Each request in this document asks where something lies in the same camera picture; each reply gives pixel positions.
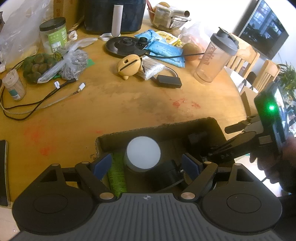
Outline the person right hand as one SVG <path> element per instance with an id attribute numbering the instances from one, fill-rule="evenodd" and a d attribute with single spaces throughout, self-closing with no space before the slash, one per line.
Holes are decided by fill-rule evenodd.
<path id="1" fill-rule="evenodd" d="M 272 184 L 279 183 L 283 190 L 295 194 L 295 137 L 287 138 L 279 156 L 270 152 L 251 152 L 250 162 L 255 160 L 258 169 L 264 171 Z"/>

